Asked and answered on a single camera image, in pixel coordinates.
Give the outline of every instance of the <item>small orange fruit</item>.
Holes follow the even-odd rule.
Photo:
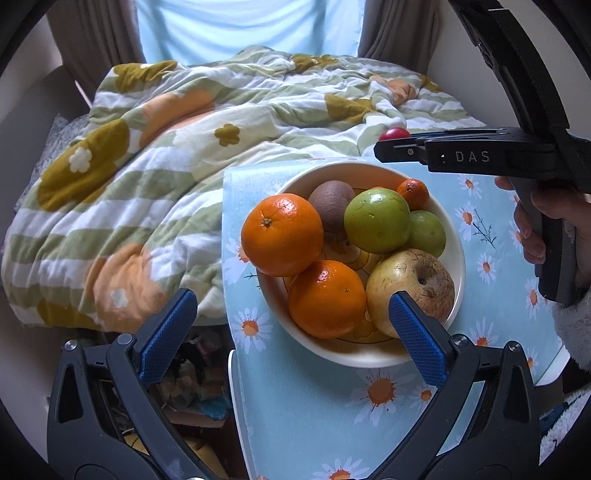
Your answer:
[[[291,283],[287,307],[295,324],[308,335],[338,338],[365,318],[365,288],[344,263],[319,260]]]
[[[430,197],[429,190],[427,190],[427,186],[421,180],[404,180],[396,191],[407,201],[410,211],[424,210],[427,208]]]
[[[264,199],[242,225],[242,249],[251,263],[272,277],[292,277],[318,258],[324,243],[320,215],[292,193]]]

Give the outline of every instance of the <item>floral tablecloth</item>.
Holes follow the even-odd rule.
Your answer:
[[[265,303],[241,250],[242,223],[292,176],[327,161],[230,168],[224,178],[223,282],[238,354],[241,430],[248,435],[252,457],[246,461],[253,474],[269,480],[364,478],[404,438],[435,392],[412,362],[362,370],[316,356],[283,330]],[[519,341],[538,380],[562,344],[534,269],[522,257],[512,220],[516,198],[497,189],[491,177],[433,174],[410,163],[392,167],[426,183],[462,238],[466,290],[451,332],[478,345]],[[472,388],[443,450],[459,442],[481,388]]]

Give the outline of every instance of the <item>light blue curtain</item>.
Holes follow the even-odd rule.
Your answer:
[[[136,0],[146,61],[225,60],[264,45],[357,55],[365,0]]]

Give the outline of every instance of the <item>metal screw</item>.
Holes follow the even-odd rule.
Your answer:
[[[455,334],[452,337],[452,340],[457,346],[466,346],[468,343],[470,343],[468,337],[466,335],[462,335],[461,333]]]
[[[78,346],[78,342],[76,342],[75,340],[68,340],[66,342],[66,344],[64,345],[64,349],[67,350],[68,352],[71,352],[77,346]]]
[[[513,341],[513,340],[510,341],[508,343],[508,345],[509,345],[509,350],[511,350],[512,352],[519,352],[519,351],[521,351],[521,345],[518,344],[517,342]]]
[[[117,343],[120,345],[127,345],[133,339],[134,337],[131,335],[131,333],[122,333],[117,337]]]

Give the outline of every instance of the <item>white bowl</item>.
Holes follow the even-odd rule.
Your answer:
[[[296,175],[280,189],[279,193],[294,193],[307,199],[318,185],[329,180],[344,181],[351,185],[356,193],[357,190],[363,191],[375,186],[396,189],[407,178],[406,175],[391,168],[366,161],[329,161],[325,165],[310,168]],[[444,327],[448,328],[456,318],[464,293],[466,282],[464,250],[452,220],[439,202],[431,198],[427,210],[439,217],[447,236],[447,244],[439,260],[447,268],[455,286],[452,312],[444,323]],[[349,264],[365,283],[380,257],[361,252],[355,247],[347,247],[345,250],[343,245],[337,247],[338,253],[325,247],[327,258]],[[258,272],[258,279],[265,300],[281,326],[298,343],[316,355],[341,365],[358,368],[391,367],[410,360],[400,340],[385,336],[367,321],[345,338],[320,340],[311,337],[294,323],[287,309],[287,287],[290,279],[270,277],[261,272]]]

